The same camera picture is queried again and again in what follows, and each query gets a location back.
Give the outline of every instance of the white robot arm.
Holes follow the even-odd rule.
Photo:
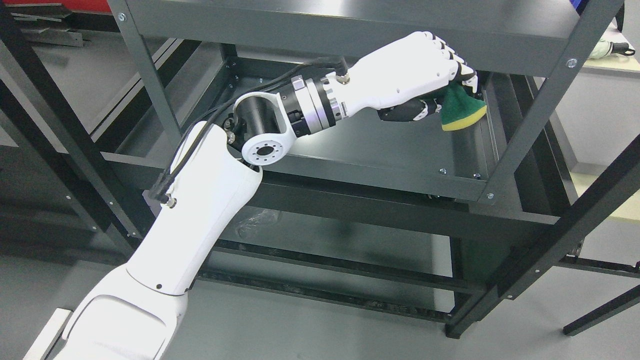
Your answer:
[[[194,126],[170,166],[172,182],[163,188],[156,222],[130,260],[80,303],[56,360],[160,359],[184,317],[198,269],[260,185],[261,165],[281,159],[297,137],[363,108],[399,106],[450,81],[477,86],[475,72],[428,32],[412,33],[345,70],[318,80],[293,77],[279,94],[244,94],[234,103],[233,129],[204,121]],[[235,159],[228,145],[243,158]]]

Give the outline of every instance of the green scouring pad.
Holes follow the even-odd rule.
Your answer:
[[[460,84],[445,88],[440,118],[444,131],[455,131],[475,124],[486,114],[486,103],[467,95]]]

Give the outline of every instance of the screw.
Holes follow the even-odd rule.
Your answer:
[[[571,58],[566,61],[566,66],[570,69],[574,68],[576,65],[578,65],[578,59],[576,58]]]
[[[169,195],[169,201],[166,202],[166,205],[170,208],[173,209],[173,207],[175,207],[175,205],[178,203],[178,199],[176,199],[175,197],[172,197],[171,195]]]
[[[235,142],[236,140],[236,134],[234,134],[231,131],[227,131],[227,144],[231,145]]]

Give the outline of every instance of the red object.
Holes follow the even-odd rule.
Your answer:
[[[46,4],[62,3],[69,10],[111,13],[107,0],[0,0],[5,4]]]

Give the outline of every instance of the dark gray shelf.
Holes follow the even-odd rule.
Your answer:
[[[162,0],[129,9],[142,35],[355,57],[432,31],[479,70],[544,77],[579,18],[556,0]]]

